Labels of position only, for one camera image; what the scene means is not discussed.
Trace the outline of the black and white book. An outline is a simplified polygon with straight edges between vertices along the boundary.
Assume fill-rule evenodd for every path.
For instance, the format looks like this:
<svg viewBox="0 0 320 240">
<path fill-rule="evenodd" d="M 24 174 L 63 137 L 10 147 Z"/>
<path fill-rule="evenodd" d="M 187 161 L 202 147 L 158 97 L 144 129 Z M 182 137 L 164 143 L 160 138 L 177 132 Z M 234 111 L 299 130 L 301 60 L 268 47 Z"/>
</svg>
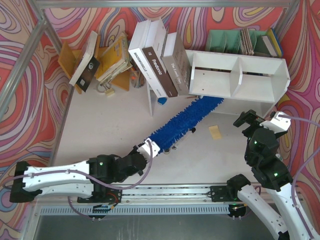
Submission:
<svg viewBox="0 0 320 240">
<path fill-rule="evenodd" d="M 100 62 L 94 57 L 97 38 L 98 34 L 92 30 L 76 58 L 73 74 L 69 81 L 69 84 L 78 86 L 83 92 L 87 91 L 100 65 Z"/>
</svg>

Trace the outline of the tan sticky note pad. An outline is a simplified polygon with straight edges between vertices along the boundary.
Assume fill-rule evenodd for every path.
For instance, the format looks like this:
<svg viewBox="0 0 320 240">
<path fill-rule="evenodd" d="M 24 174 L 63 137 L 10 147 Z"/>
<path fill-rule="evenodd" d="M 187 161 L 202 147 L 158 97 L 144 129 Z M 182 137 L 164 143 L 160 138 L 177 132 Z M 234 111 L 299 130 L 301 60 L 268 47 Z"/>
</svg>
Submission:
<svg viewBox="0 0 320 240">
<path fill-rule="evenodd" d="M 208 129 L 213 140 L 218 140 L 222 138 L 218 125 L 210 126 Z"/>
</svg>

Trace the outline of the clear pencil cup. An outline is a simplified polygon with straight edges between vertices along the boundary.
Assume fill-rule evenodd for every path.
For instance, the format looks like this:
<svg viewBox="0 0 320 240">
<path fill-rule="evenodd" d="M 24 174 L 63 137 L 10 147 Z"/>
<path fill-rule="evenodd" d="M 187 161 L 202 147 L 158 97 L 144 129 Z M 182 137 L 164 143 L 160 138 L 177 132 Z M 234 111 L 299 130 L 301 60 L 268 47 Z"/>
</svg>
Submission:
<svg viewBox="0 0 320 240">
<path fill-rule="evenodd" d="M 134 88 L 142 88 L 145 85 L 145 77 L 140 70 L 130 69 L 130 83 Z"/>
</svg>

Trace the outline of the blue yellow book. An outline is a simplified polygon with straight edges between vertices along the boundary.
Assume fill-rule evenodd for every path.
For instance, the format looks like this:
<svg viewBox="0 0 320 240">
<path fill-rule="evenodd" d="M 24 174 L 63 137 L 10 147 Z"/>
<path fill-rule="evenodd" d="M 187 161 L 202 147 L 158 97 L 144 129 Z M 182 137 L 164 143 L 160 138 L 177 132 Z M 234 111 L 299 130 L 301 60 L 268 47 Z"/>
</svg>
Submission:
<svg viewBox="0 0 320 240">
<path fill-rule="evenodd" d="M 283 55 L 284 55 L 284 51 L 283 51 L 283 48 L 281 46 L 281 43 L 278 39 L 278 36 L 275 32 L 275 30 L 273 28 L 269 28 L 264 34 L 263 36 L 267 36 L 269 39 L 270 39 L 270 42 L 272 43 L 276 53 L 277 53 L 277 56 L 279 58 L 282 58 Z"/>
</svg>

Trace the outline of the stack of yellow books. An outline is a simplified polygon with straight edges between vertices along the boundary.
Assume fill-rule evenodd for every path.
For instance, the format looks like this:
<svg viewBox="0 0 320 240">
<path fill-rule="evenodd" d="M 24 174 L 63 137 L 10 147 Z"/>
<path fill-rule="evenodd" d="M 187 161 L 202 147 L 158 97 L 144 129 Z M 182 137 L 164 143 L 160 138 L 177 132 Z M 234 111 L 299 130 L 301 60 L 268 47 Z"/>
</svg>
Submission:
<svg viewBox="0 0 320 240">
<path fill-rule="evenodd" d="M 100 84 L 111 82 L 117 75 L 132 67 L 128 48 L 127 35 L 122 32 L 101 54 L 98 59 L 100 65 L 96 73 L 96 80 Z"/>
</svg>

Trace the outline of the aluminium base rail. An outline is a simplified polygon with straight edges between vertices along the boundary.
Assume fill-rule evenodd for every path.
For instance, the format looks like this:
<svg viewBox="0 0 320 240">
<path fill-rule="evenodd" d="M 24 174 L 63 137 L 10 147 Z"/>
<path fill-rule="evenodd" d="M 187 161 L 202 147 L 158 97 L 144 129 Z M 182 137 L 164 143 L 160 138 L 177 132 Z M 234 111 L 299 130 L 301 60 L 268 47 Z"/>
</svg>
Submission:
<svg viewBox="0 0 320 240">
<path fill-rule="evenodd" d="M 156 205 L 187 203 L 232 203 L 226 184 L 141 184 L 130 189 L 109 189 L 93 184 L 68 184 L 66 187 L 46 187 L 31 201 L 62 203 L 70 197 L 76 204 Z"/>
</svg>

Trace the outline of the yellow wooden book stand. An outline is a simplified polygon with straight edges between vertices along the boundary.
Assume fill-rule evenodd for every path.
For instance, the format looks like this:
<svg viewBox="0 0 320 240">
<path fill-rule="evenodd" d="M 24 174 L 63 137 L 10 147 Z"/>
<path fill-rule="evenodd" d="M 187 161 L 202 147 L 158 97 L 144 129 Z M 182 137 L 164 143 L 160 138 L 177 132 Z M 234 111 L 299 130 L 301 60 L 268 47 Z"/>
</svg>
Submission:
<svg viewBox="0 0 320 240">
<path fill-rule="evenodd" d="M 100 47 L 100 40 L 101 36 L 98 35 L 95 44 L 94 57 L 100 57 L 100 55 L 107 49 L 107 47 Z M 74 73 L 77 57 L 81 52 L 81 49 L 72 50 L 67 41 L 64 41 L 62 44 L 61 52 L 58 57 L 58 63 L 69 79 L 71 79 Z M 117 75 L 110 83 L 120 89 L 129 91 L 130 73 L 128 71 L 124 71 L 123 73 Z"/>
</svg>

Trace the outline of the green desk organizer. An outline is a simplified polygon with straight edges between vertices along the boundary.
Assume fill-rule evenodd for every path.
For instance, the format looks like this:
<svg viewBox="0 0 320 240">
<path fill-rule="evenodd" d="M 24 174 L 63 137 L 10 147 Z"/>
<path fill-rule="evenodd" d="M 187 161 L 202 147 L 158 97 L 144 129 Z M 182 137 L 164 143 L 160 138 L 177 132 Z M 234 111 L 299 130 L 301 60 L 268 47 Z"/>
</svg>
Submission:
<svg viewBox="0 0 320 240">
<path fill-rule="evenodd" d="M 241 30 L 211 29 L 205 44 L 205 51 L 242 54 L 241 41 Z"/>
</svg>

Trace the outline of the brass padlock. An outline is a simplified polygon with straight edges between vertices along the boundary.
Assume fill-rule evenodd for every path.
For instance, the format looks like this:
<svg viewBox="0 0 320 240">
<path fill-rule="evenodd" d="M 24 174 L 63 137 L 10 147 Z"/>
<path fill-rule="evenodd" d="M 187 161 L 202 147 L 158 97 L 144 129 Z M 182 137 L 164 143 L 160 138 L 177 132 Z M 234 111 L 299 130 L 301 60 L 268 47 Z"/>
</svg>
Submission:
<svg viewBox="0 0 320 240">
<path fill-rule="evenodd" d="M 100 94 L 105 94 L 106 96 L 111 96 L 115 93 L 115 90 L 107 83 L 98 83 L 96 86 L 96 91 Z"/>
</svg>

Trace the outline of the white Mademoiselle book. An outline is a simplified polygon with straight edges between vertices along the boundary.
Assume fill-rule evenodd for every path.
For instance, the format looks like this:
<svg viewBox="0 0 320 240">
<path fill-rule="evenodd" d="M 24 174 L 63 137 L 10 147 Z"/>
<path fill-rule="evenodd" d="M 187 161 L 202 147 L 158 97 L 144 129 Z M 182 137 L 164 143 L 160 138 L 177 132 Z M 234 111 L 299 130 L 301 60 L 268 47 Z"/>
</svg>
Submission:
<svg viewBox="0 0 320 240">
<path fill-rule="evenodd" d="M 155 95 L 158 98 L 163 98 L 167 97 L 167 94 L 163 89 L 162 85 L 160 84 L 155 72 L 153 71 L 149 61 L 147 60 L 146 55 L 143 52 L 143 48 L 145 47 L 147 36 L 149 33 L 150 25 L 151 20 L 144 20 L 142 22 L 137 23 L 132 38 L 130 40 L 128 52 L 134 60 L 135 64 L 138 66 L 141 73 L 143 74 L 147 83 L 154 91 Z"/>
</svg>

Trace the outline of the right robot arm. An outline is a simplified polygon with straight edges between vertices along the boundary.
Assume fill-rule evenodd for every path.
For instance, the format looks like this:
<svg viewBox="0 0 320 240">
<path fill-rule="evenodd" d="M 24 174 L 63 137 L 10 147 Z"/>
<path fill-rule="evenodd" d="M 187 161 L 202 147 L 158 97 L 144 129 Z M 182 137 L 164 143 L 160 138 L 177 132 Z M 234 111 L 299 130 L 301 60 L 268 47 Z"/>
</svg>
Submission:
<svg viewBox="0 0 320 240">
<path fill-rule="evenodd" d="M 277 150 L 278 138 L 285 135 L 291 121 L 306 119 L 293 117 L 282 111 L 272 112 L 269 120 L 258 116 L 254 110 L 242 112 L 233 123 L 240 127 L 247 138 L 244 160 L 261 187 L 271 196 L 277 210 L 274 210 L 255 190 L 251 182 L 238 174 L 226 182 L 232 198 L 244 202 L 261 220 L 275 240 L 318 240 L 314 229 L 296 192 L 297 176 L 292 176 L 281 161 Z"/>
</svg>

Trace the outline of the grey Lonely Ones book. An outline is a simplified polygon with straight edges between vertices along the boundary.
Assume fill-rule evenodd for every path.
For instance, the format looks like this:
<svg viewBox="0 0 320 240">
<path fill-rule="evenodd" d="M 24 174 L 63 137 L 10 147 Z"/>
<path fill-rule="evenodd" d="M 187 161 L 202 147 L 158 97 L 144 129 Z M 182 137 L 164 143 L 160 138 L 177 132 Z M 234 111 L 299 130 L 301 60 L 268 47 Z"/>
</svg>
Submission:
<svg viewBox="0 0 320 240">
<path fill-rule="evenodd" d="M 192 67 L 183 40 L 178 32 L 167 35 L 161 59 L 178 95 L 189 95 Z"/>
</svg>

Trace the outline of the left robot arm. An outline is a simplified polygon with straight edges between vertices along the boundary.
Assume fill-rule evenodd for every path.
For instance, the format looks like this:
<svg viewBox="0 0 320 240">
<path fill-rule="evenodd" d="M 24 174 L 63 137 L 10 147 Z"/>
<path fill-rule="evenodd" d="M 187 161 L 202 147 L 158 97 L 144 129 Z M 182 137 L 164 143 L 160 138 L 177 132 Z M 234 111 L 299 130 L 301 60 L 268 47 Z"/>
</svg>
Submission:
<svg viewBox="0 0 320 240">
<path fill-rule="evenodd" d="M 143 176 L 158 150 L 145 143 L 125 157 L 100 154 L 69 165 L 36 167 L 26 161 L 16 164 L 10 188 L 11 203 L 28 203 L 42 196 L 66 196 L 103 201 L 114 183 L 135 174 Z"/>
</svg>

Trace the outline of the blue microfiber duster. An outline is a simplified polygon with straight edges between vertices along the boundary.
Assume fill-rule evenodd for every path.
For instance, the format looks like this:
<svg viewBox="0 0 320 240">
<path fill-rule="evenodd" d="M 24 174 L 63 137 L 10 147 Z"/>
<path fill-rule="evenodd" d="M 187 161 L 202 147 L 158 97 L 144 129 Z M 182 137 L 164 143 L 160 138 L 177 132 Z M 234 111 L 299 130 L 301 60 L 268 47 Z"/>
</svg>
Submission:
<svg viewBox="0 0 320 240">
<path fill-rule="evenodd" d="M 166 124 L 148 137 L 159 147 L 159 154 L 169 149 L 196 127 L 208 114 L 224 101 L 221 97 L 203 96 L 190 103 L 186 108 L 173 116 Z"/>
</svg>

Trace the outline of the blue tape measure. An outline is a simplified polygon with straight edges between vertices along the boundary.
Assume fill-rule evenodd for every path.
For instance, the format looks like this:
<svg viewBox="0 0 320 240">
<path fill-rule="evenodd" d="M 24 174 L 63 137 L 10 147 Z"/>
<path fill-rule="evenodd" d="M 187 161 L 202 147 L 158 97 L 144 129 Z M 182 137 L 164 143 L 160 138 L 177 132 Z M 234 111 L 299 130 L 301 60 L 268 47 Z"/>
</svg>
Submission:
<svg viewBox="0 0 320 240">
<path fill-rule="evenodd" d="M 157 99 L 157 103 L 159 105 L 164 105 L 167 102 L 168 98 L 167 97 L 160 97 Z"/>
</svg>

